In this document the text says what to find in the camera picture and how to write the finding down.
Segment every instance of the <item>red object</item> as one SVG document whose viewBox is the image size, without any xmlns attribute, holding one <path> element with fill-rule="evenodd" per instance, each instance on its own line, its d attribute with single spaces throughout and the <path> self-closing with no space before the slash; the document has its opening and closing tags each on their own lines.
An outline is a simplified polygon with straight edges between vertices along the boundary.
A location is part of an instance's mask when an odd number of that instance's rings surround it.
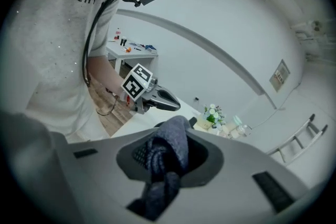
<svg viewBox="0 0 336 224">
<path fill-rule="evenodd" d="M 120 34 L 121 34 L 121 31 L 120 31 L 120 29 L 118 28 L 117 31 L 115 32 L 114 39 L 115 39 L 115 40 L 118 40 L 118 39 L 120 38 Z"/>
</svg>

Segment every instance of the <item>wire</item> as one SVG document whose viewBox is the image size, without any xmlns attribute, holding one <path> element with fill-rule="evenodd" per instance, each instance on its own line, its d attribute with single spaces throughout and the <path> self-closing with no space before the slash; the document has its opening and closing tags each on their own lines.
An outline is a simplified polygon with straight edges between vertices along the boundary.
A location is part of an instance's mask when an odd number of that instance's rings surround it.
<svg viewBox="0 0 336 224">
<path fill-rule="evenodd" d="M 90 74 L 89 74 L 89 67 L 88 67 L 88 57 L 89 57 L 89 45 L 90 45 L 90 39 L 91 39 L 91 35 L 92 32 L 100 18 L 100 16 L 102 15 L 102 13 L 104 12 L 104 10 L 112 4 L 114 0 L 106 0 L 105 2 L 103 2 L 101 4 L 101 7 L 99 8 L 89 31 L 88 37 L 86 39 L 85 42 L 85 47 L 84 47 L 84 51 L 83 51 L 83 57 L 82 57 L 82 75 L 83 75 L 83 79 L 85 81 L 85 83 L 87 84 L 87 86 L 90 86 Z"/>
<path fill-rule="evenodd" d="M 284 102 L 282 103 L 281 107 L 275 109 L 275 111 L 267 118 L 265 119 L 263 122 L 259 123 L 257 126 L 254 126 L 253 128 L 248 126 L 251 130 L 255 129 L 256 127 L 259 127 L 260 125 L 264 124 L 265 122 L 267 122 L 271 117 L 274 116 L 275 113 L 277 113 L 278 111 L 281 111 L 280 109 L 282 108 L 282 106 L 284 105 L 284 103 L 287 101 L 287 99 L 289 98 L 289 96 L 293 93 L 294 90 L 296 90 L 297 87 L 299 87 L 300 84 L 298 84 L 294 89 L 292 89 L 289 93 L 289 95 L 286 97 L 286 99 L 284 100 Z"/>
<path fill-rule="evenodd" d="M 117 96 L 117 98 L 115 99 L 114 105 L 113 105 L 112 109 L 109 111 L 109 113 L 107 113 L 107 114 L 100 114 L 97 110 L 96 110 L 96 112 L 97 112 L 99 115 L 101 115 L 101 116 L 108 116 L 108 115 L 110 115 L 110 114 L 112 113 L 114 107 L 116 106 L 116 103 L 117 103 L 118 98 L 119 98 L 119 97 Z"/>
</svg>

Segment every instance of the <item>gray cloth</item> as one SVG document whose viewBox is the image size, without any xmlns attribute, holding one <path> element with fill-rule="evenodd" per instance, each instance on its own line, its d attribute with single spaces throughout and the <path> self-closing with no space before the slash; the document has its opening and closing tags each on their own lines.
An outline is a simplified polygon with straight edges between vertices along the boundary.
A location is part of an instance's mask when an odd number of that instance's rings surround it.
<svg viewBox="0 0 336 224">
<path fill-rule="evenodd" d="M 146 143 L 145 166 L 152 175 L 141 199 L 128 206 L 146 219 L 155 221 L 179 193 L 181 180 L 188 170 L 189 121 L 175 116 L 164 122 Z"/>
<path fill-rule="evenodd" d="M 190 128 L 189 121 L 183 116 L 175 116 L 164 122 L 147 141 L 146 169 L 152 175 L 166 174 L 165 155 L 174 154 L 181 172 L 188 168 L 188 142 L 186 130 Z"/>
</svg>

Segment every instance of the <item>white table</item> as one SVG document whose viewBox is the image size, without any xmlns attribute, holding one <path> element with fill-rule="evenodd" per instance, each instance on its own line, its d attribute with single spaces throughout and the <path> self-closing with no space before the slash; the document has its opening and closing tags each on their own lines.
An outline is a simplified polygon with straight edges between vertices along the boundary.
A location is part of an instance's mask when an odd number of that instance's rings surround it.
<svg viewBox="0 0 336 224">
<path fill-rule="evenodd" d="M 135 115 L 129 121 L 127 121 L 127 123 L 123 127 L 117 130 L 112 138 L 151 129 L 158 123 L 167 121 L 173 116 L 181 115 L 190 120 L 192 117 L 197 117 L 198 115 L 200 115 L 197 110 L 195 110 L 179 98 L 178 101 L 181 104 L 181 108 L 177 111 L 167 111 L 157 108 L 150 108 L 143 115 L 135 113 Z M 202 129 L 197 124 L 194 125 L 194 128 L 199 131 L 207 132 L 207 130 Z"/>
<path fill-rule="evenodd" d="M 127 40 L 125 46 L 120 46 L 120 40 L 118 41 L 108 41 L 106 49 L 107 52 L 111 55 L 113 55 L 116 58 L 116 63 L 115 63 L 115 70 L 119 74 L 120 72 L 120 67 L 121 67 L 121 61 L 122 60 L 127 60 L 127 59 L 142 59 L 142 58 L 148 58 L 151 59 L 151 63 L 149 66 L 149 70 L 151 71 L 151 65 L 153 62 L 153 59 L 157 57 L 157 54 L 152 54 L 149 51 L 145 50 L 145 48 L 140 48 L 137 46 L 130 45 L 130 43 L 134 43 L 131 40 Z M 131 52 L 125 52 L 123 51 L 123 48 L 128 48 L 131 47 Z"/>
</svg>

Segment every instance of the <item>ladder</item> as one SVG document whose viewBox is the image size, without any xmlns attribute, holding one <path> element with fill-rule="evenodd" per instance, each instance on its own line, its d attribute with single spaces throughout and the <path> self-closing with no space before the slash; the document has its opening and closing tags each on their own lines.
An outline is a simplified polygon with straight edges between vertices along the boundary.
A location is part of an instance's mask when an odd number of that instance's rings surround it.
<svg viewBox="0 0 336 224">
<path fill-rule="evenodd" d="M 292 163 L 296 158 L 298 158 L 299 156 L 301 156 L 307 149 L 309 149 L 316 141 L 317 139 L 319 139 L 322 134 L 327 130 L 328 125 L 326 124 L 323 129 L 319 130 L 313 123 L 312 121 L 315 118 L 315 114 L 313 114 L 312 116 L 310 116 L 310 118 L 303 124 L 303 126 L 301 126 L 293 135 L 291 135 L 286 141 L 284 141 L 280 146 L 277 146 L 275 148 L 273 148 L 272 150 L 268 151 L 266 154 L 269 156 L 272 156 L 274 154 L 276 154 L 277 152 L 280 153 L 281 159 L 283 161 L 283 164 L 285 166 L 289 165 L 290 163 Z M 314 138 L 310 141 L 310 143 L 304 147 L 303 144 L 301 143 L 301 141 L 299 140 L 298 136 L 300 133 L 302 133 L 304 130 L 306 130 L 307 128 L 310 128 L 313 133 L 314 133 Z M 285 159 L 284 153 L 281 151 L 281 149 L 283 149 L 285 146 L 289 145 L 291 142 L 296 141 L 301 150 L 295 154 L 291 159 Z"/>
</svg>

